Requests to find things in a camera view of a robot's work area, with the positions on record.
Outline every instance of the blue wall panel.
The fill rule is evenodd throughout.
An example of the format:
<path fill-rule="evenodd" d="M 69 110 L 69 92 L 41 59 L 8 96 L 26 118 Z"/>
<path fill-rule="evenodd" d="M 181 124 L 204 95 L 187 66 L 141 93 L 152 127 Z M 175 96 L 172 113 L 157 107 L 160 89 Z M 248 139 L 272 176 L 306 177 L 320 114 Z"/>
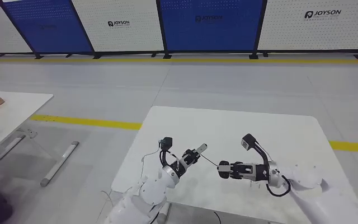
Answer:
<path fill-rule="evenodd" d="M 70 0 L 24 0 L 4 5 L 36 52 L 92 51 Z"/>
<path fill-rule="evenodd" d="M 168 50 L 253 50 L 262 0 L 161 0 Z"/>

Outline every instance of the black cable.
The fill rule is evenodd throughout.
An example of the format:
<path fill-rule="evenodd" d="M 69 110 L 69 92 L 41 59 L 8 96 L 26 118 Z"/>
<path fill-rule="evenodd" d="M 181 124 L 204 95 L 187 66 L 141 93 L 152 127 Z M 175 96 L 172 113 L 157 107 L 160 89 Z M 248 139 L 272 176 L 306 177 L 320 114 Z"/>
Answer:
<path fill-rule="evenodd" d="M 268 152 L 266 152 L 266 150 L 258 142 L 256 142 L 256 143 L 260 147 L 260 149 L 262 149 L 265 152 L 265 154 L 268 155 L 268 157 L 270 158 L 270 161 L 272 162 L 272 158 L 271 158 L 270 154 Z"/>
<path fill-rule="evenodd" d="M 163 167 L 169 166 L 169 164 L 167 163 L 166 154 L 167 154 L 166 151 L 162 151 L 162 165 L 163 165 Z"/>
<path fill-rule="evenodd" d="M 254 149 L 256 150 L 256 152 L 258 152 L 258 154 L 260 154 L 260 156 L 263 159 L 263 164 L 268 165 L 269 164 L 269 160 L 267 158 L 267 155 L 264 153 L 264 151 L 262 149 L 259 148 L 259 146 L 255 145 Z"/>
<path fill-rule="evenodd" d="M 201 156 L 204 157 L 204 158 L 205 158 L 206 160 L 208 160 L 209 162 L 211 162 L 210 159 L 206 158 L 203 154 L 201 154 Z"/>
<path fill-rule="evenodd" d="M 169 152 L 169 154 L 171 155 L 171 156 L 173 156 L 174 158 L 176 158 L 177 160 L 179 160 L 178 159 L 178 157 L 176 156 L 176 155 L 174 155 L 173 153 L 171 153 L 170 151 L 167 151 L 167 152 Z"/>
<path fill-rule="evenodd" d="M 219 223 L 222 224 L 222 220 L 220 219 L 219 215 L 216 212 L 214 212 L 214 213 L 215 213 L 216 216 L 218 216 Z"/>
<path fill-rule="evenodd" d="M 162 160 L 162 152 L 163 152 L 163 151 L 160 151 L 160 152 L 159 152 L 159 160 L 161 161 L 162 166 L 164 166 L 164 165 L 163 165 L 163 160 Z"/>
<path fill-rule="evenodd" d="M 150 222 L 150 224 L 152 224 L 152 223 L 158 218 L 158 215 L 159 215 L 159 212 L 158 212 L 158 214 L 155 216 L 155 218 L 153 219 L 153 221 Z"/>
<path fill-rule="evenodd" d="M 268 192 L 270 192 L 270 194 L 273 195 L 273 196 L 275 196 L 275 197 L 285 196 L 285 195 L 287 195 L 287 194 L 291 191 L 291 183 L 290 183 L 290 181 L 289 181 L 285 176 L 283 176 L 283 175 L 281 175 L 281 176 L 282 176 L 282 178 L 283 178 L 284 180 L 286 180 L 286 182 L 287 182 L 287 184 L 288 184 L 288 186 L 289 186 L 289 188 L 287 189 L 287 191 L 285 191 L 284 193 L 282 193 L 282 194 L 275 194 L 274 192 L 271 191 L 269 185 L 266 184 L 266 188 L 267 188 Z"/>

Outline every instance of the white wall panel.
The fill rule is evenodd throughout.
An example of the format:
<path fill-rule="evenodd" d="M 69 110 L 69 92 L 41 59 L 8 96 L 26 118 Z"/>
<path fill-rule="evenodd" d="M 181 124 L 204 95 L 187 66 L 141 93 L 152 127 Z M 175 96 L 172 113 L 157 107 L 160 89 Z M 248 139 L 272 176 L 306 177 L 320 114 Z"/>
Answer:
<path fill-rule="evenodd" d="M 268 0 L 258 49 L 358 49 L 357 36 L 358 0 Z"/>
<path fill-rule="evenodd" d="M 2 8 L 0 8 L 0 52 L 32 52 Z"/>
<path fill-rule="evenodd" d="M 95 51 L 163 50 L 156 0 L 73 0 L 73 4 Z"/>

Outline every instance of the joyson logo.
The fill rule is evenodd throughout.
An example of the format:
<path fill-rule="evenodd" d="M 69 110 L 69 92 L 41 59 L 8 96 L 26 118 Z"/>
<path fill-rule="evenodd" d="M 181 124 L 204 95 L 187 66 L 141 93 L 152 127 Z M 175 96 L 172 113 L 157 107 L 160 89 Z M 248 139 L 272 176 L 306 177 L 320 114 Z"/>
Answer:
<path fill-rule="evenodd" d="M 40 29 L 42 30 L 54 30 L 57 29 L 56 25 L 40 25 Z"/>
<path fill-rule="evenodd" d="M 206 22 L 209 24 L 222 20 L 223 16 L 195 16 L 195 22 Z"/>
<path fill-rule="evenodd" d="M 130 26 L 130 22 L 128 20 L 122 21 L 108 21 L 108 26 L 111 28 L 122 28 Z"/>
<path fill-rule="evenodd" d="M 342 10 L 322 10 L 322 11 L 307 11 L 304 15 L 304 18 L 309 19 L 319 19 L 322 20 L 324 18 L 337 18 L 341 14 Z"/>

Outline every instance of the wire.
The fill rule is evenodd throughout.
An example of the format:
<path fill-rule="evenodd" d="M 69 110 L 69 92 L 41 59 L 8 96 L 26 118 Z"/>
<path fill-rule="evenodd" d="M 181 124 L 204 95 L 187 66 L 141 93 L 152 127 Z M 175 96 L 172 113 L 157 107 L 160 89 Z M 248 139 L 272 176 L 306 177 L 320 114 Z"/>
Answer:
<path fill-rule="evenodd" d="M 268 160 L 268 158 L 267 158 L 267 154 L 266 153 L 264 153 L 264 151 L 258 146 L 258 145 L 254 145 L 253 146 L 253 148 L 256 150 L 256 152 L 258 153 L 258 154 L 260 154 L 260 156 L 262 157 L 262 159 L 263 159 L 263 164 L 264 165 L 268 165 L 269 164 L 269 160 Z"/>
<path fill-rule="evenodd" d="M 209 162 L 211 162 L 210 159 L 206 158 L 203 154 L 201 154 L 201 156 L 204 157 L 204 158 L 205 158 L 206 160 L 208 160 Z"/>
<path fill-rule="evenodd" d="M 162 153 L 163 153 L 163 151 L 159 152 L 159 160 L 161 161 L 161 164 L 163 166 Z"/>
<path fill-rule="evenodd" d="M 177 171 L 179 171 L 179 159 L 176 155 L 172 154 L 170 151 L 167 151 L 171 156 L 173 156 L 177 160 Z"/>
<path fill-rule="evenodd" d="M 159 216 L 159 212 L 158 212 L 158 214 L 155 216 L 155 218 L 153 219 L 153 221 L 150 222 L 150 224 L 152 224 L 152 223 L 158 218 L 158 216 Z"/>
<path fill-rule="evenodd" d="M 103 192 L 103 193 L 105 193 L 107 195 L 107 197 L 110 199 L 109 201 L 111 202 L 112 208 L 113 208 L 114 207 L 113 201 L 112 201 L 112 198 L 110 197 L 109 193 L 105 192 L 104 190 L 102 190 L 101 192 Z"/>
<path fill-rule="evenodd" d="M 216 216 L 218 216 L 219 223 L 222 224 L 222 220 L 220 219 L 219 215 L 216 212 L 214 212 L 214 213 L 215 213 Z"/>
<path fill-rule="evenodd" d="M 167 163 L 167 152 L 168 151 L 161 150 L 161 153 L 159 154 L 159 156 L 161 156 L 161 163 L 163 167 L 169 166 L 169 164 Z"/>
<path fill-rule="evenodd" d="M 290 183 L 290 181 L 289 181 L 285 176 L 283 176 L 283 175 L 281 175 L 281 176 L 282 176 L 283 179 L 286 180 L 286 182 L 287 182 L 287 184 L 288 184 L 288 186 L 289 186 L 288 189 L 287 189 L 287 191 L 285 191 L 284 193 L 282 193 L 282 194 L 275 194 L 274 192 L 271 191 L 269 185 L 266 184 L 266 188 L 267 188 L 268 192 L 270 192 L 270 194 L 273 195 L 273 196 L 275 196 L 275 197 L 285 196 L 285 195 L 287 195 L 287 194 L 291 191 L 291 183 Z"/>
<path fill-rule="evenodd" d="M 159 149 L 160 149 L 160 147 L 158 147 L 158 149 L 157 149 L 155 152 L 152 152 L 152 153 L 146 154 L 146 155 L 144 155 L 144 156 L 142 157 L 142 172 L 140 173 L 140 178 L 142 178 L 142 176 L 143 176 L 144 158 L 145 158 L 146 156 L 150 156 L 150 155 L 152 155 L 152 154 L 157 153 L 157 152 L 159 151 Z"/>
<path fill-rule="evenodd" d="M 257 143 L 257 145 L 268 155 L 268 157 L 270 158 L 270 160 L 271 160 L 271 162 L 272 162 L 273 160 L 272 160 L 270 154 L 269 154 L 268 152 L 266 152 L 266 150 L 265 150 L 258 142 L 256 142 L 256 143 Z"/>

